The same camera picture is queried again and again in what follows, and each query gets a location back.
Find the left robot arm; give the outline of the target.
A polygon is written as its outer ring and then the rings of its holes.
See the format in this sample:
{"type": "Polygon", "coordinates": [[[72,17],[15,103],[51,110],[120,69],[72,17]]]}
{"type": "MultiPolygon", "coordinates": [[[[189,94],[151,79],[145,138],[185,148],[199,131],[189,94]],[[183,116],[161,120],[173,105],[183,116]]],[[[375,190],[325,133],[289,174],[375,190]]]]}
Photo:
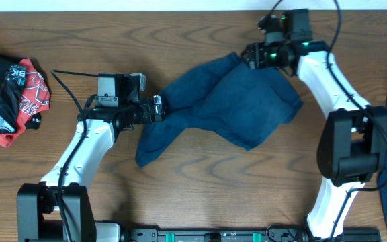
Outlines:
{"type": "Polygon", "coordinates": [[[97,76],[97,93],[79,108],[75,134],[58,163],[36,184],[17,193],[19,241],[123,241],[116,222],[94,219],[88,191],[101,160],[119,133],[138,124],[160,122],[158,95],[141,98],[142,73],[97,76]]]}

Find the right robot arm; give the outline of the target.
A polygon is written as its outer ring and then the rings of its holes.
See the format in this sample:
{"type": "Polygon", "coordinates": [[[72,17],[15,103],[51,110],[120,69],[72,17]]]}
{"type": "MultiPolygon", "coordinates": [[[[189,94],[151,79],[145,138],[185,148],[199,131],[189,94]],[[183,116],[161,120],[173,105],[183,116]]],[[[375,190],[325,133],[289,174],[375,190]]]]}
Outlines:
{"type": "Polygon", "coordinates": [[[387,110],[373,106],[351,86],[335,62],[332,45],[313,37],[307,9],[272,13],[258,28],[263,42],[242,53],[251,69],[291,70],[311,91],[324,117],[316,160],[322,175],[313,209],[301,228],[269,227],[270,241],[379,241],[377,229],[343,223],[360,192],[368,190],[387,156],[387,110]]]}

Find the dark blue shorts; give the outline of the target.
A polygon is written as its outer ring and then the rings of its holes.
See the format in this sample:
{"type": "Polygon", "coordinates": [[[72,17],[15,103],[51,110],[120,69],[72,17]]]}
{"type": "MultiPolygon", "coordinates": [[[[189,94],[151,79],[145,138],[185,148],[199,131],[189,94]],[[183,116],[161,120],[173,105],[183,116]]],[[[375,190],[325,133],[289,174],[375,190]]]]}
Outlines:
{"type": "Polygon", "coordinates": [[[164,88],[162,122],[144,125],[135,161],[155,161],[186,129],[215,132],[246,150],[290,123],[302,100],[276,69],[250,69],[232,52],[198,65],[164,88]]]}

